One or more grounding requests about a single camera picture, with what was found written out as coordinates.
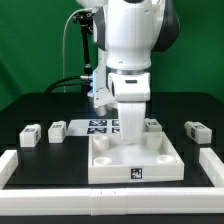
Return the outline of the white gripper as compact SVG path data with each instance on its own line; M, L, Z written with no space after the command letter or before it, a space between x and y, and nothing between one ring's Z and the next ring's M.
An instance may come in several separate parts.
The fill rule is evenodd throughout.
M123 141L138 142L144 130L146 102L150 100L150 73L123 75L110 73L108 85L118 109Z

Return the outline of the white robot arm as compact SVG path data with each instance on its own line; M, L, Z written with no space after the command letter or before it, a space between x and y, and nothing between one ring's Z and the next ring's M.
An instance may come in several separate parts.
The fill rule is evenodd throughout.
M98 65L93 105L103 116L118 110L121 139L136 142L150 100L151 54L169 49L179 35L172 0L76 0L93 13Z

